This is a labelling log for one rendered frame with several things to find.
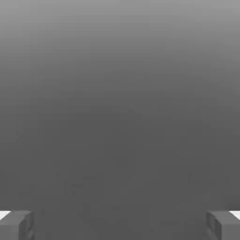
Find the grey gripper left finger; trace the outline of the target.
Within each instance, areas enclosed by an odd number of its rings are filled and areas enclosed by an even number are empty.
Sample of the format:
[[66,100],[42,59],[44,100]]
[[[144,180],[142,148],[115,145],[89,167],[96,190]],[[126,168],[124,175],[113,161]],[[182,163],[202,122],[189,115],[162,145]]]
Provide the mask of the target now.
[[31,210],[0,210],[0,240],[35,240]]

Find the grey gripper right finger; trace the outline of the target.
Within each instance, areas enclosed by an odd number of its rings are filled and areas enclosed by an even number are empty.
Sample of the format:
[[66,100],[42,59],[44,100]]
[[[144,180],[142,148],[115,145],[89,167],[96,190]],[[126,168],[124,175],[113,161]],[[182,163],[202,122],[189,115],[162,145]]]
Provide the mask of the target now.
[[240,210],[207,211],[208,240],[240,240]]

